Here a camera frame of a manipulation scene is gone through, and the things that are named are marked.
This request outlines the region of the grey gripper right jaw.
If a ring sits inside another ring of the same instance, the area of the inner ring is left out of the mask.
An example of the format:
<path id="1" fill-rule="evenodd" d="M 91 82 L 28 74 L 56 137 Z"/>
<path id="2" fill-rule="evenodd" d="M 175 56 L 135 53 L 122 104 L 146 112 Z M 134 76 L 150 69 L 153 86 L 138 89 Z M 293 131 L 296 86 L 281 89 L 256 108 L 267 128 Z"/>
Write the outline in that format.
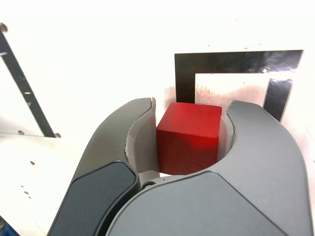
<path id="1" fill-rule="evenodd" d="M 260 106 L 234 101 L 229 153 L 134 196 L 109 236 L 311 236 L 307 170 L 292 135 Z"/>

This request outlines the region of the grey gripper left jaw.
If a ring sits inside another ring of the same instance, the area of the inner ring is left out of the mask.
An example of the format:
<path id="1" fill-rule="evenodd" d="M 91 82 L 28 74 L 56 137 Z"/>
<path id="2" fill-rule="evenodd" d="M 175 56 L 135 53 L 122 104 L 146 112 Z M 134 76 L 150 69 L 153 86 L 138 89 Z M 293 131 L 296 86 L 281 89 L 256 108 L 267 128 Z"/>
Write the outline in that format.
<path id="1" fill-rule="evenodd" d="M 134 99 L 92 135 L 48 234 L 105 235 L 141 185 L 157 177 L 156 101 Z"/>

